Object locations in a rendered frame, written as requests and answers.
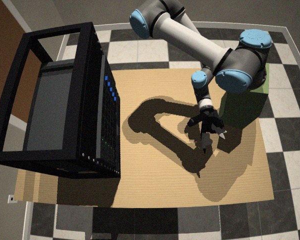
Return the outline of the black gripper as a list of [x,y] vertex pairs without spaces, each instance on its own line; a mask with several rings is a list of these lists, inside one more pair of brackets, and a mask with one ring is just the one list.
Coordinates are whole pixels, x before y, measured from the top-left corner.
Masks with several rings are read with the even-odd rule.
[[222,129],[224,127],[224,123],[222,118],[219,117],[217,110],[212,106],[205,106],[200,109],[200,114],[205,111],[207,111],[209,115],[202,120],[200,131],[200,138],[204,154],[206,153],[206,146],[213,143],[213,140],[210,139],[210,134],[218,134],[220,138],[225,140],[223,133],[227,133],[226,130]]

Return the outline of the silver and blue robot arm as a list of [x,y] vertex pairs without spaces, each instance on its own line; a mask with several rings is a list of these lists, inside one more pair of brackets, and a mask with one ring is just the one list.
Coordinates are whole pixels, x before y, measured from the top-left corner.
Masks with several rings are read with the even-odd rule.
[[203,64],[191,76],[198,109],[213,106],[209,83],[229,93],[242,93],[264,84],[271,36],[259,29],[240,34],[235,50],[222,48],[201,36],[178,0],[146,0],[129,17],[134,32],[142,39],[163,39]]

